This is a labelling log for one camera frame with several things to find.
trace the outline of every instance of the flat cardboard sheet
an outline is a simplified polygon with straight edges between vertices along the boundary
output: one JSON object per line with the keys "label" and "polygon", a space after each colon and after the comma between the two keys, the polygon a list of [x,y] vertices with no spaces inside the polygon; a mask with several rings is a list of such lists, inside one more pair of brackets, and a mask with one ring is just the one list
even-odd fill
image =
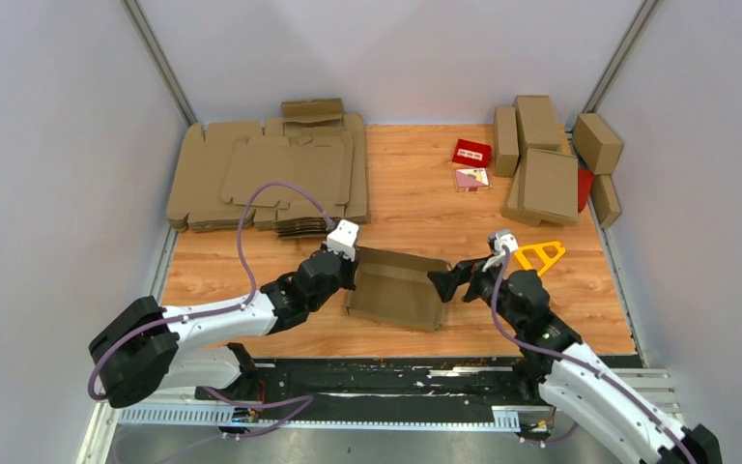
{"label": "flat cardboard sheet", "polygon": [[[346,205],[351,193],[354,141],[351,133],[306,136],[302,144],[284,136],[252,136],[235,146],[220,190],[224,203],[245,205],[252,192],[271,181],[289,182],[321,204]],[[267,188],[253,205],[288,208],[299,195],[288,188]]]}
{"label": "flat cardboard sheet", "polygon": [[447,271],[447,262],[367,247],[359,248],[358,259],[357,290],[347,303],[350,316],[424,331],[442,326],[445,304],[428,272]]}
{"label": "flat cardboard sheet", "polygon": [[593,209],[596,211],[596,218],[601,228],[610,227],[621,216],[621,205],[618,204],[618,197],[615,195],[615,187],[610,176],[601,175],[593,178],[590,198],[593,199]]}
{"label": "flat cardboard sheet", "polygon": [[593,174],[613,174],[621,155],[621,140],[598,114],[580,114],[573,126],[573,146]]}
{"label": "flat cardboard sheet", "polygon": [[530,148],[561,150],[558,122],[550,97],[520,95],[513,105],[516,107],[519,151],[522,154]]}
{"label": "flat cardboard sheet", "polygon": [[510,185],[510,191],[507,194],[507,200],[505,200],[504,205],[502,205],[501,207],[501,215],[503,218],[515,220],[516,222],[519,222],[520,224],[529,225],[531,227],[536,227],[537,225],[542,223],[541,219],[537,219],[535,217],[526,217],[522,214],[521,211],[519,211],[519,184],[520,182],[521,182],[521,176],[515,176],[513,178],[513,183]]}
{"label": "flat cardboard sheet", "polygon": [[523,216],[565,225],[579,220],[579,161],[575,156],[528,149],[519,176]]}
{"label": "flat cardboard sheet", "polygon": [[173,228],[209,230],[214,218],[229,224],[234,220],[237,226],[243,206],[220,200],[220,188],[235,145],[262,134],[259,121],[213,123],[206,133],[198,123],[186,131],[166,206],[166,218]]}
{"label": "flat cardboard sheet", "polygon": [[513,106],[498,106],[494,114],[494,153],[494,174],[513,177],[519,164],[519,134]]}

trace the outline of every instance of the closed cardboard box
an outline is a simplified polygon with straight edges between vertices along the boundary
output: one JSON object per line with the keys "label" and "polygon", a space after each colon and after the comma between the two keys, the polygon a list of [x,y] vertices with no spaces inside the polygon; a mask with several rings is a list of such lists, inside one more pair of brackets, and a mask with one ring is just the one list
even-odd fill
{"label": "closed cardboard box", "polygon": [[520,95],[513,103],[516,107],[516,126],[519,151],[530,148],[559,151],[561,137],[550,97],[546,95]]}
{"label": "closed cardboard box", "polygon": [[357,259],[357,289],[347,304],[350,316],[424,331],[442,326],[445,304],[428,272],[449,270],[446,261],[363,246]]}
{"label": "closed cardboard box", "polygon": [[518,175],[513,178],[513,184],[510,185],[510,192],[507,194],[507,201],[505,201],[504,205],[502,205],[501,207],[501,215],[503,218],[508,218],[510,220],[519,222],[520,224],[535,227],[542,223],[541,219],[536,219],[534,217],[525,217],[522,215],[522,212],[519,211],[520,180],[521,176]]}
{"label": "closed cardboard box", "polygon": [[613,174],[622,143],[598,114],[586,113],[573,126],[573,146],[593,174],[602,175]]}
{"label": "closed cardboard box", "polygon": [[519,134],[516,128],[516,108],[498,106],[494,114],[494,174],[513,177],[519,164]]}
{"label": "closed cardboard box", "polygon": [[528,149],[519,182],[523,216],[565,225],[579,220],[579,161],[573,155]]}
{"label": "closed cardboard box", "polygon": [[606,229],[613,225],[621,216],[621,206],[615,195],[613,180],[608,175],[596,176],[593,187],[590,189],[590,198],[593,200],[593,209],[601,228]]}

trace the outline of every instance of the metal corner post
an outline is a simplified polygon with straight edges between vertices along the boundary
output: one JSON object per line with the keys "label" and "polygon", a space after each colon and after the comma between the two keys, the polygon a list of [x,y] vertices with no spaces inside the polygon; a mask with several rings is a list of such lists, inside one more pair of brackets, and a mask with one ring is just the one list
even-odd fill
{"label": "metal corner post", "polygon": [[155,33],[152,31],[149,21],[147,21],[138,0],[120,0],[120,2],[121,6],[124,7],[124,11],[127,12],[129,21],[138,33],[141,43],[143,43],[147,53],[149,53],[150,58],[152,58],[152,63],[155,65],[157,72],[163,79],[163,84],[169,91],[169,95],[172,96],[172,100],[174,100],[175,105],[178,106],[178,110],[186,121],[186,125],[191,126],[197,122],[197,117],[195,116],[194,111],[192,111],[191,105],[189,105],[183,89],[181,89],[181,84],[178,83],[178,78],[169,66],[169,62],[166,60],[166,55],[163,53],[163,49],[160,48]]}
{"label": "metal corner post", "polygon": [[633,17],[633,22],[630,23],[630,27],[627,28],[627,32],[624,33],[624,37],[621,38],[621,42],[618,44],[618,48],[615,50],[613,57],[610,59],[607,67],[602,72],[599,81],[593,88],[593,92],[590,94],[590,98],[587,99],[583,113],[594,113],[598,109],[601,101],[607,95],[607,91],[613,84],[613,81],[630,54],[630,50],[636,44],[636,41],[642,35],[644,28],[646,27],[649,20],[652,18],[653,13],[662,3],[662,0],[643,0],[642,5]]}

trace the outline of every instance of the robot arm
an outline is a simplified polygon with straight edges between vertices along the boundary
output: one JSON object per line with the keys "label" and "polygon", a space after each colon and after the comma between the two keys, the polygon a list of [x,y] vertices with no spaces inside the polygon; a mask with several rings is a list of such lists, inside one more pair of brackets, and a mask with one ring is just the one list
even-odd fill
{"label": "robot arm", "polygon": [[[121,337],[158,320],[157,325],[121,346],[100,371],[107,400],[114,408],[135,404],[160,389],[209,386],[226,388],[250,363],[243,352],[204,346],[247,335],[287,331],[305,322],[340,288],[354,289],[359,227],[341,220],[326,240],[293,273],[260,287],[249,304],[247,296],[191,306],[157,305],[155,298],[133,302],[90,343],[95,363]],[[206,317],[190,317],[217,311]]]}
{"label": "robot arm", "polygon": [[428,276],[444,302],[464,283],[469,285],[464,302],[479,299],[490,305],[498,292],[496,311],[520,342],[526,360],[517,370],[526,377],[531,394],[570,416],[625,464],[685,462],[670,434],[697,463],[722,462],[718,440],[709,430],[703,425],[693,430],[684,427],[624,385],[551,311],[550,295],[536,271],[515,272],[497,285],[499,269],[494,265],[506,262],[518,245],[506,229],[491,236],[489,243],[490,256],[462,261],[447,273]]}

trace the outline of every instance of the gray floor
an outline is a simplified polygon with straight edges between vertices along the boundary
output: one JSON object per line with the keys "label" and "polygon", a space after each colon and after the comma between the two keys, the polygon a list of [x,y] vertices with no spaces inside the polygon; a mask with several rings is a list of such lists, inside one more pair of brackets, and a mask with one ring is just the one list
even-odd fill
{"label": "gray floor", "polygon": [[[557,432],[572,423],[557,418]],[[216,434],[198,426],[137,425],[119,429],[118,458],[123,464],[152,464]],[[561,445],[536,449],[512,434],[479,432],[393,432],[282,429],[265,437],[235,442],[213,440],[170,463],[378,464],[387,462],[618,464],[583,430]],[[110,455],[107,463],[115,464]]]}

